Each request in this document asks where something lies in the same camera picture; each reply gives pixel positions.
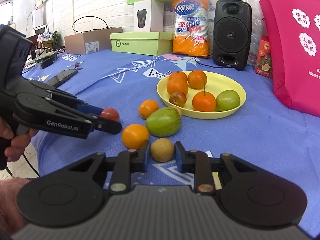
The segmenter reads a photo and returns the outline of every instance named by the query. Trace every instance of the smartphone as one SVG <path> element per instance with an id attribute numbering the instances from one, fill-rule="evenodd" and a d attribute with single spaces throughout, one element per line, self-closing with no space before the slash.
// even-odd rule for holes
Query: smartphone
<path id="1" fill-rule="evenodd" d="M 46 84 L 57 88 L 61 86 L 63 83 L 65 83 L 67 80 L 72 78 L 77 73 L 78 73 L 78 70 L 76 69 L 70 69 L 70 70 L 67 69 L 67 70 L 61 71 L 59 74 L 57 74 L 53 78 L 50 78 L 46 82 Z"/>

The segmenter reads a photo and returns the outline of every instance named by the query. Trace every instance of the black speaker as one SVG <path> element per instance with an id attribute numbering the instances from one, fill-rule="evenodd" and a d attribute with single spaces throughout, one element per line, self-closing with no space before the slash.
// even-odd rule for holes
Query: black speaker
<path id="1" fill-rule="evenodd" d="M 244 70 L 252 32 L 251 6 L 241 0 L 219 0 L 213 28 L 212 59 L 219 66 Z"/>

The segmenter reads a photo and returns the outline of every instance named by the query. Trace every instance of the pink bag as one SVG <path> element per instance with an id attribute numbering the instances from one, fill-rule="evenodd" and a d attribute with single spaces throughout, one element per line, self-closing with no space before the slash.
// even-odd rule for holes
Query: pink bag
<path id="1" fill-rule="evenodd" d="M 320 0 L 261 0 L 272 55 L 273 93 L 320 117 Z"/>

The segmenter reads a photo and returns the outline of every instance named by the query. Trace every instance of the finger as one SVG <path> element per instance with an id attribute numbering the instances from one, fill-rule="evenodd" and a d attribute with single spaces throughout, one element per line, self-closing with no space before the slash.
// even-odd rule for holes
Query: finger
<path id="1" fill-rule="evenodd" d="M 4 155 L 8 157 L 9 162 L 16 162 L 20 159 L 21 155 L 24 153 L 24 147 L 13 147 L 10 146 L 4 151 Z"/>
<path id="2" fill-rule="evenodd" d="M 30 135 L 31 137 L 35 136 L 37 133 L 38 133 L 38 130 L 35 130 L 35 129 L 30 129 L 30 130 L 29 130 L 29 135 Z"/>
<path id="3" fill-rule="evenodd" d="M 13 138 L 13 135 L 7 122 L 0 116 L 0 137 L 10 140 Z"/>
<path id="4" fill-rule="evenodd" d="M 27 147 L 31 141 L 29 133 L 24 135 L 18 135 L 11 140 L 11 146 L 13 147 Z"/>

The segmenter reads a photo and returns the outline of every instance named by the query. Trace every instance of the blue tablecloth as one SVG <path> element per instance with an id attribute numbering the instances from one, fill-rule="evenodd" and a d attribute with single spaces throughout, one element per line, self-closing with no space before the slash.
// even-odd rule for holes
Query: blue tablecloth
<path id="1" fill-rule="evenodd" d="M 271 79 L 255 74 L 252 66 L 247 66 L 243 72 L 232 68 L 216 69 L 196 64 L 193 57 L 185 56 L 152 57 L 109 50 L 74 56 L 78 58 L 75 61 L 60 57 L 52 66 L 30 70 L 24 76 L 40 79 L 50 74 L 47 77 L 50 78 L 67 65 L 84 61 L 83 69 L 60 88 L 95 106 L 116 108 L 124 127 L 132 123 L 144 124 L 138 115 L 142 101 L 155 99 L 164 106 L 156 85 L 171 72 L 201 69 L 240 83 L 247 93 L 247 101 L 235 114 L 218 120 L 183 117 L 182 129 L 170 140 L 181 141 L 186 149 L 211 151 L 215 157 L 230 152 L 296 183 L 308 197 L 300 226 L 312 236 L 320 232 L 320 118 L 282 105 L 272 94 Z M 214 65 L 211 59 L 200 61 Z M 92 132 L 86 140 L 41 131 L 32 143 L 38 153 L 41 176 L 94 152 L 104 151 L 107 156 L 116 156 L 125 150 L 120 134 L 114 136 L 100 131 Z M 167 163 L 151 160 L 148 172 L 134 174 L 132 181 L 134 184 L 191 185 L 193 177 L 179 174 L 174 160 Z"/>

